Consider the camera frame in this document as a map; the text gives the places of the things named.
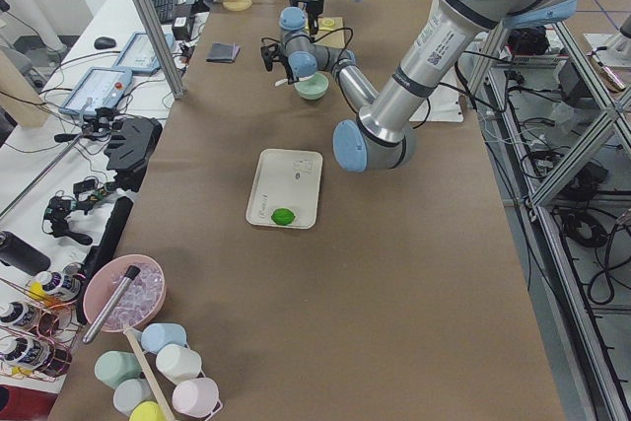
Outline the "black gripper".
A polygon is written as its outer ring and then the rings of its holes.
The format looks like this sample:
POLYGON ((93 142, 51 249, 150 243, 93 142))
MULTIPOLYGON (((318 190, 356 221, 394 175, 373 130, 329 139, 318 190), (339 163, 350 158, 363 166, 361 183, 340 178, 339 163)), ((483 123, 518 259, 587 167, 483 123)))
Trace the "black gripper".
POLYGON ((318 17, 323 12, 323 0, 303 0, 308 14, 310 35, 317 35, 319 31, 318 17))
POLYGON ((286 72, 286 78, 288 83, 296 83, 299 78, 295 75, 294 70, 290 64, 289 57, 287 55, 283 56, 283 66, 286 72))

